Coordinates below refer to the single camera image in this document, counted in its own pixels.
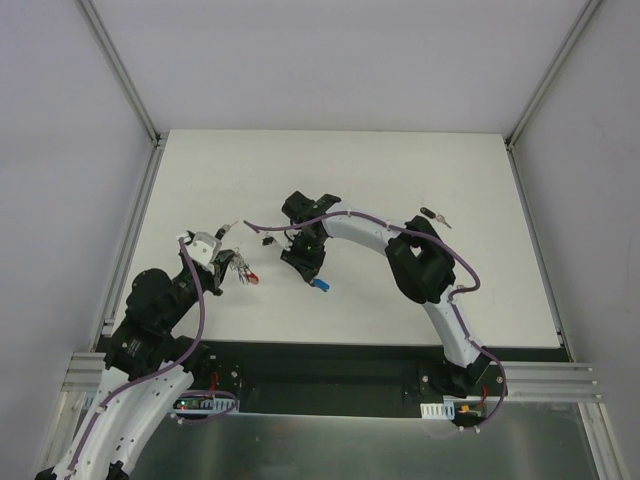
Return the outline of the keyring with red tag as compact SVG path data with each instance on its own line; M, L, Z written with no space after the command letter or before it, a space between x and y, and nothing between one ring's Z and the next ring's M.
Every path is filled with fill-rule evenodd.
M229 268L236 273L239 282L243 285L258 285L260 283L260 278L250 268L238 248L232 251Z

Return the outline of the blue head key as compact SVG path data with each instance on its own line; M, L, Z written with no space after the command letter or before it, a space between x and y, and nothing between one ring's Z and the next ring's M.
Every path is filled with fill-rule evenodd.
M323 292L328 292L330 289L330 285L328 283L326 283L325 281L319 279L319 278L315 278L310 282L310 285L314 288L318 288Z

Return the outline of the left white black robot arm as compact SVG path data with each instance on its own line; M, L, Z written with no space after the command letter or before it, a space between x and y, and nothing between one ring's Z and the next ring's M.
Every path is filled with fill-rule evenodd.
M40 479L127 479L147 442L175 401L189 388L211 382L213 366L202 342L172 334L193 306L220 285L234 257L222 250L208 267L181 252L181 271L138 274L126 299L125 317L106 346L100 383L64 456L38 473Z

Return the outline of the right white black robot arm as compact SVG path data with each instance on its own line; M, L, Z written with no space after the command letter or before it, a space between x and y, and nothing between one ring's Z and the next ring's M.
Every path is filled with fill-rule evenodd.
M325 287L319 273L330 238L381 254L400 292L423 307L442 342L444 359L428 375L432 387L464 398L484 385L490 359L479 350L460 308L453 305L457 261L429 220L416 216L403 226L393 226L371 214L349 210L335 195L313 200L299 191L284 201L281 211L298 231L281 259L306 283Z

